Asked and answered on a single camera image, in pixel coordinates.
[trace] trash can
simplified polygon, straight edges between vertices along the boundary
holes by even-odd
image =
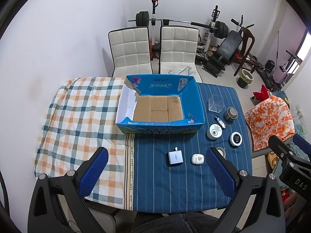
[[[242,69],[240,73],[240,78],[238,79],[238,85],[240,88],[244,89],[247,84],[251,84],[253,80],[253,75],[249,71]]]

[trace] power adapter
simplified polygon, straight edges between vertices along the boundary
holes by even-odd
[[[178,164],[183,162],[183,155],[180,150],[178,150],[177,147],[175,147],[175,150],[173,152],[169,152],[169,164]]]

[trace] white chair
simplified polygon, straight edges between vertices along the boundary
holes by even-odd
[[[152,74],[147,27],[132,27],[108,33],[112,59],[113,77],[130,74]]]
[[[161,26],[159,74],[191,75],[196,82],[202,83],[194,63],[198,37],[199,30],[196,28]]]

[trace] transparent container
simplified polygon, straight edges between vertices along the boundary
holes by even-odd
[[[224,108],[224,99],[222,96],[212,95],[208,100],[208,110],[219,113]]]

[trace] brown wooden chair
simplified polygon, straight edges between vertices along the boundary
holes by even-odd
[[[251,74],[255,71],[256,68],[260,68],[261,64],[259,62],[257,62],[253,56],[250,54],[250,51],[254,45],[255,42],[255,37],[253,36],[253,34],[251,33],[251,31],[245,27],[242,27],[242,32],[243,32],[243,36],[242,36],[242,48],[241,50],[238,50],[238,53],[240,54],[241,58],[238,58],[236,55],[234,56],[233,62],[239,64],[238,69],[235,71],[234,76],[237,75],[237,73],[239,72],[239,70],[241,68],[246,69],[248,71],[251,72]],[[248,39],[251,38],[252,42],[249,46],[249,48],[246,50],[246,46],[247,46],[247,42]],[[243,67],[244,63],[247,63],[249,66],[252,66],[251,69],[249,68],[245,68]]]

